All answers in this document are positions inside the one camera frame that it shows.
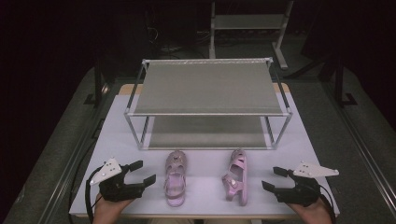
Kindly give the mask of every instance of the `floor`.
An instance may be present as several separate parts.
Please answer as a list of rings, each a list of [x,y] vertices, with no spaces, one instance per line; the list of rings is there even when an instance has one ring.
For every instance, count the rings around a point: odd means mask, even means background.
[[[271,48],[275,38],[263,35],[227,47],[217,46],[217,58],[275,58]],[[320,66],[297,79],[283,78],[311,62],[300,54],[304,39],[304,35],[285,37],[282,51],[290,68],[276,71],[290,87],[320,164],[340,172],[339,176],[328,177],[341,211],[337,222],[396,223],[392,191],[396,186],[396,132],[347,69],[344,93],[350,93],[357,104],[344,108],[333,99],[333,81],[318,81]],[[207,56],[207,46],[198,46],[194,50],[167,53],[162,58]],[[102,103],[94,108],[87,102],[87,97],[94,93],[93,70],[87,73],[26,181],[21,201],[8,214],[6,224],[89,223],[85,218],[70,217],[68,207],[81,184],[112,98],[121,85],[131,82],[131,78],[123,77],[107,83]],[[146,223],[146,220],[122,218],[120,223]],[[302,222],[264,220],[262,223]]]

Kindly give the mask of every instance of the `white tabletop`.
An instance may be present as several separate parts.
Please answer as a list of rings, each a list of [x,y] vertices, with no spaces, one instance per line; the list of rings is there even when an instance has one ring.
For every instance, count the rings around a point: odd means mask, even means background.
[[[145,190],[142,198],[135,200],[124,209],[124,216],[262,219],[296,217],[285,204],[277,202],[274,194],[262,188],[262,180],[278,188],[294,187],[294,182],[290,178],[273,174],[274,166],[295,169],[301,161],[319,164],[291,94],[286,92],[286,95],[293,116],[277,150],[247,151],[247,205],[240,206],[237,196],[232,202],[227,202],[225,199],[221,177],[227,172],[232,153],[230,150],[185,150],[188,160],[186,201],[180,207],[170,207],[166,203],[163,191],[165,160],[171,151],[139,150],[123,115],[129,95],[116,96],[70,214],[87,216],[84,202],[85,181],[96,168],[103,165],[104,161],[115,157],[120,165],[144,161],[143,168],[125,177],[126,184],[142,182],[150,175],[157,175],[157,182]],[[324,188],[330,189],[324,177],[317,178],[317,181]],[[97,185],[92,186],[92,202],[98,191]],[[339,214],[335,202],[334,207],[335,214]]]

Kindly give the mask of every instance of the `shelf top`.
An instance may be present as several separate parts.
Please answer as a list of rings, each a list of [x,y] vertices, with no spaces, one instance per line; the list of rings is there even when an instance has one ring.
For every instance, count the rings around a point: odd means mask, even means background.
[[[133,115],[282,115],[267,61],[151,60]]]

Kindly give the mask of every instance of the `pink sandal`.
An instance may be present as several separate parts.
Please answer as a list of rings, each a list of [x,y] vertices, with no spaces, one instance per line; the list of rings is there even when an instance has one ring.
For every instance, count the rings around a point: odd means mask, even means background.
[[[163,185],[167,202],[172,207],[181,206],[185,199],[187,158],[184,152],[176,150],[166,159],[166,179]]]
[[[226,188],[226,199],[232,201],[235,194],[239,194],[239,203],[245,206],[248,202],[248,166],[247,156],[243,149],[233,152],[230,161],[230,168],[227,175],[222,178]]]

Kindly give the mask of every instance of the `white table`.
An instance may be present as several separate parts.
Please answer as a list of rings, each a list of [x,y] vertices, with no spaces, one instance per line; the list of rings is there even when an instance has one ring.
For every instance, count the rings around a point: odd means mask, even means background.
[[[87,216],[84,202],[85,181],[96,168],[103,165],[104,161],[115,157],[120,165],[138,160],[144,161],[143,168],[129,173],[125,177],[126,184],[142,182],[150,175],[157,175],[157,182],[145,190],[141,199],[135,200],[125,208],[123,216],[143,218],[297,218],[285,204],[277,202],[274,194],[262,188],[262,180],[274,184],[278,188],[294,187],[294,182],[290,178],[273,174],[274,166],[295,169],[301,161],[319,164],[290,92],[286,92],[286,95],[293,117],[278,149],[247,151],[247,205],[240,206],[237,196],[232,202],[227,202],[225,199],[221,177],[227,172],[232,153],[230,150],[185,150],[188,159],[186,201],[180,207],[170,207],[166,203],[163,191],[165,160],[171,150],[137,149],[133,134],[123,116],[129,95],[117,95],[107,114],[83,184],[78,190],[70,214],[78,217]],[[324,177],[317,178],[317,181],[324,188],[330,189]],[[92,203],[98,191],[97,185],[92,186]],[[339,209],[335,202],[334,207],[335,214],[338,215]]]

